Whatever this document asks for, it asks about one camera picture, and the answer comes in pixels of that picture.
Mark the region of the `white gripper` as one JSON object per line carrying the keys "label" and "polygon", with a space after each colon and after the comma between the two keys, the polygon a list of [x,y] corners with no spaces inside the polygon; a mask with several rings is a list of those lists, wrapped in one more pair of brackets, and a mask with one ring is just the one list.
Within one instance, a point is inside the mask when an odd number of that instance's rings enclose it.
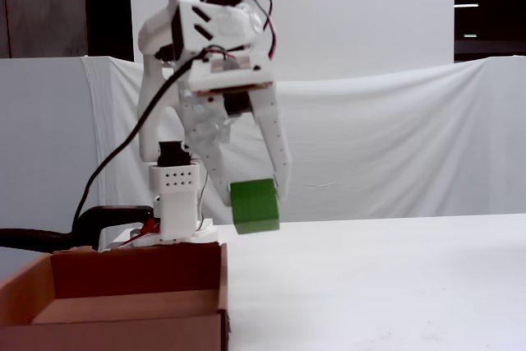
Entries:
{"label": "white gripper", "polygon": [[221,145],[229,139],[229,118],[252,113],[274,169],[278,198],[287,198],[291,179],[291,156],[281,119],[276,84],[265,88],[237,90],[222,95],[199,96],[185,81],[179,81],[177,113],[182,123],[184,142],[204,165],[215,190],[226,206],[231,206],[229,181],[224,168]]}

